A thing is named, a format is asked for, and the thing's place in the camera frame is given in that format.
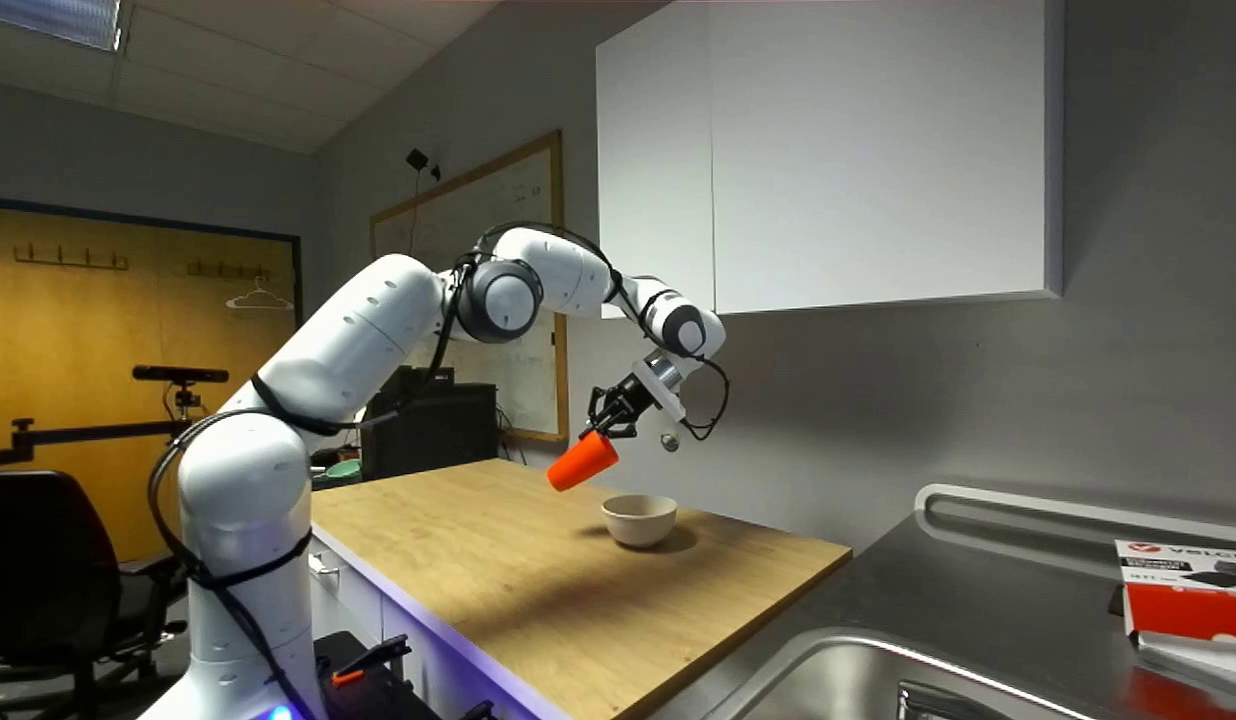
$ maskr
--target wooden countertop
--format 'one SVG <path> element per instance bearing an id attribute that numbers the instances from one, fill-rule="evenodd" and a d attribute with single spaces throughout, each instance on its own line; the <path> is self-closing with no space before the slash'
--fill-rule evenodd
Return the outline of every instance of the wooden countertop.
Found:
<path id="1" fill-rule="evenodd" d="M 838 545 L 709 511 L 680 511 L 663 549 L 628 552 L 602 533 L 602 495 L 484 458 L 315 493 L 311 520 L 417 619 L 576 720 L 644 715 L 849 559 Z"/>

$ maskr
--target desk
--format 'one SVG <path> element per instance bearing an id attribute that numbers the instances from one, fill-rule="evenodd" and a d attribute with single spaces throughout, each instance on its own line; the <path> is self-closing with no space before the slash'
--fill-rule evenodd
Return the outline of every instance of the desk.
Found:
<path id="1" fill-rule="evenodd" d="M 596 482 L 481 458 L 311 495 L 315 541 L 530 715 L 644 715 L 849 549 L 680 511 L 655 552 L 617 549 Z"/>

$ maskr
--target white bowl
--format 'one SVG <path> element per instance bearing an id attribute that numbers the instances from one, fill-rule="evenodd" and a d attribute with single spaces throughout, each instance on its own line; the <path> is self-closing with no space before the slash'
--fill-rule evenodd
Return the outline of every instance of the white bowl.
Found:
<path id="1" fill-rule="evenodd" d="M 623 549 L 655 549 L 675 520 L 680 503 L 671 495 L 608 495 L 602 522 Z"/>

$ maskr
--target upper cabinet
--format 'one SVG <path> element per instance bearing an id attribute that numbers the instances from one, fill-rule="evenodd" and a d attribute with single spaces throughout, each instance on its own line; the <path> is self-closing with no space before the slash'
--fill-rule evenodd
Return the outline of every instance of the upper cabinet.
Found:
<path id="1" fill-rule="evenodd" d="M 666 5 L 596 110 L 602 247 L 716 311 L 1054 291 L 1061 0 Z"/>

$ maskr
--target gray wall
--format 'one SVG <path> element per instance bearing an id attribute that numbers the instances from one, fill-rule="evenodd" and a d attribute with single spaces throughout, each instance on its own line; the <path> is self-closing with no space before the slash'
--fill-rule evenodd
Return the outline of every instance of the gray wall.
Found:
<path id="1" fill-rule="evenodd" d="M 0 86 L 0 201 L 307 241 L 311 191 L 311 154 Z"/>
<path id="2" fill-rule="evenodd" d="M 406 142 L 468 167 L 561 122 L 590 230 L 590 39 L 632 17 L 496 11 L 321 151 L 329 226 L 417 191 Z M 639 440 L 608 482 L 852 545 L 932 478 L 1236 508 L 1236 0 L 1067 5 L 1063 64 L 1063 299 L 728 319 L 716 440 Z M 639 350 L 572 325 L 576 425 Z"/>

